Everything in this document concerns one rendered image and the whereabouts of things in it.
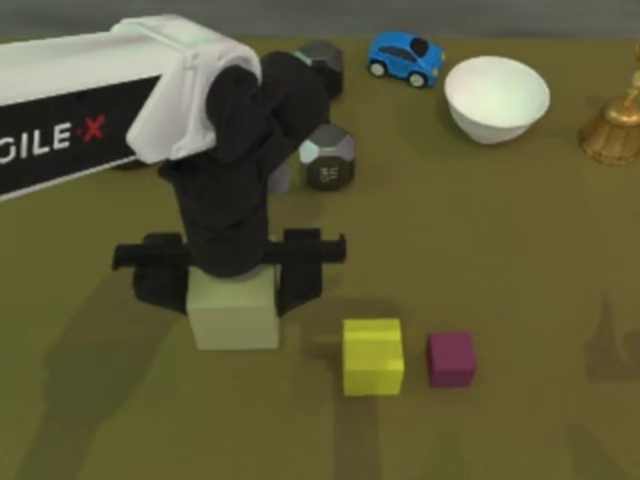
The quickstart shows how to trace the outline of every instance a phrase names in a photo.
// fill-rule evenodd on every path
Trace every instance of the bowl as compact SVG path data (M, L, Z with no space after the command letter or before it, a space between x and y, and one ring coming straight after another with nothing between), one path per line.
M455 65L444 92L456 124L485 145L522 135L547 112L551 100L547 83L533 68L495 56Z

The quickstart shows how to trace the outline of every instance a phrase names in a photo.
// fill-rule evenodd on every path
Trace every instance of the toy car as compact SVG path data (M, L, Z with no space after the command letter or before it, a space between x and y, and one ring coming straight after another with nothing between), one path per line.
M438 45L411 33L384 32L369 45L369 73L406 80L414 88L432 87L444 66Z

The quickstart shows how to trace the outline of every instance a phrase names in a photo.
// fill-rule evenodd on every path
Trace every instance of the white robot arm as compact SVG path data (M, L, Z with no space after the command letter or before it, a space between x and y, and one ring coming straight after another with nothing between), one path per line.
M230 66L261 78L251 48L177 15L0 46L0 201L214 147L205 98Z

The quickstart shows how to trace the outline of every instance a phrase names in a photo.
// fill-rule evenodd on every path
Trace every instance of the brown table surface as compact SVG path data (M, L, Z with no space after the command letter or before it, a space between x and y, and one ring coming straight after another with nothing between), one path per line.
M283 320L280 351L196 351L184 318L109 272L114 244L179 228L152 170L0 205L0 478L640 478L640 165L576 147L624 92L633 43L443 41L451 64L508 55L549 82L548 115L495 148L453 128L441 85L370 78L366 42L338 43L334 120L357 138L358 177L295 186L272 219L344 232L350 256ZM344 399L341 320L380 316L403 321L404 391ZM430 390L425 336L457 328L475 335L476 382Z

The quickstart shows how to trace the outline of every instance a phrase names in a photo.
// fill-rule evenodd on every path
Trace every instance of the maroon block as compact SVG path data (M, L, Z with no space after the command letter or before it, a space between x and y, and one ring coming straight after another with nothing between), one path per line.
M470 332L438 332L427 337L429 381L436 388L468 387L476 374Z

